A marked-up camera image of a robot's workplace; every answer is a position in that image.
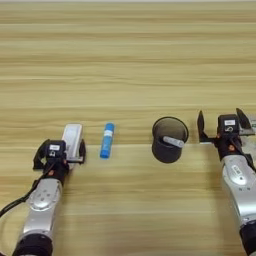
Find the white sticker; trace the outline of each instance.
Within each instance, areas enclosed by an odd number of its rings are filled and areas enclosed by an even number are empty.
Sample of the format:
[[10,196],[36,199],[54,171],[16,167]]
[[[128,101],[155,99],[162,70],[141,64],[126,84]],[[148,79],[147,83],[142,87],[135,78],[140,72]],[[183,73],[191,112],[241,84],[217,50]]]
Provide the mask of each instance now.
[[242,172],[241,172],[241,170],[239,169],[239,167],[237,166],[237,165],[232,165],[232,169],[233,169],[233,171],[237,174],[237,175],[241,175],[241,174],[243,174]]
[[225,125],[235,125],[236,124],[236,120],[226,120],[225,121]]
[[60,150],[59,145],[50,145],[50,150]]
[[112,137],[112,136],[113,136],[113,132],[110,131],[110,130],[106,130],[106,131],[104,132],[104,136],[110,136],[110,137]]

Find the wooden table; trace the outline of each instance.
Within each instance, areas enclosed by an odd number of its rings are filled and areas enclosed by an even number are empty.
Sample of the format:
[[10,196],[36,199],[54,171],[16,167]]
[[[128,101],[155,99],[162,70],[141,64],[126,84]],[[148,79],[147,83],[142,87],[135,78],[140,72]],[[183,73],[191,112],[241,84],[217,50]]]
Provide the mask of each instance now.
[[[65,186],[57,256],[245,255],[215,148],[199,145],[203,109],[256,111],[256,3],[0,4],[0,206],[39,173],[37,147],[84,125],[87,164]],[[151,153],[154,121],[189,127],[182,158]],[[116,134],[99,158],[104,124]],[[27,206],[0,221],[11,255]]]

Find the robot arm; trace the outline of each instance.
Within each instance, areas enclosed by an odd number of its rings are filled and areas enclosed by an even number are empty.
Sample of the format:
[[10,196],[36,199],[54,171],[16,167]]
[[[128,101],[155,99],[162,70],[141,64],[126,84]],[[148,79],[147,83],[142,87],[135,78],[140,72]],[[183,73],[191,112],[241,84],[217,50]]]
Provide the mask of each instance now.
[[62,140],[47,140],[40,146],[34,158],[34,170],[43,170],[43,175],[29,193],[29,214],[13,256],[52,255],[55,220],[65,178],[76,163],[84,163],[85,153],[79,124],[67,125]]
[[233,208],[247,255],[256,256],[256,172],[250,155],[242,150],[241,136],[255,135],[250,120],[237,109],[237,115],[218,118],[216,138],[204,133],[202,112],[198,117],[201,143],[213,143],[223,164],[222,181]]

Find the blue cap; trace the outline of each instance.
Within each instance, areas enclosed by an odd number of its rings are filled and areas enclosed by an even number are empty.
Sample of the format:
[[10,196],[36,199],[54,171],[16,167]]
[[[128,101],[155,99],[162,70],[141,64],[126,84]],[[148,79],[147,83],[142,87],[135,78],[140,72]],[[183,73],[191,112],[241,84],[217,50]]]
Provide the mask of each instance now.
[[109,131],[114,132],[115,125],[113,123],[107,123],[106,126],[105,126],[105,130],[109,130]]
[[101,158],[107,159],[107,158],[109,158],[109,156],[110,156],[110,151],[109,150],[101,150],[100,151],[100,157]]

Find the blue marker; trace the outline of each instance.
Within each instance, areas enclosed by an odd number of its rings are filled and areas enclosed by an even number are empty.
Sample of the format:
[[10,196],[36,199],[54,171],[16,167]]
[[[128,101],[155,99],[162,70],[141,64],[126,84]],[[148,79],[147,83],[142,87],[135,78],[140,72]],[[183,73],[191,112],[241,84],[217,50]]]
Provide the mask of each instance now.
[[107,123],[104,131],[104,137],[102,141],[100,157],[109,158],[111,152],[111,146],[113,141],[115,125],[112,123]]

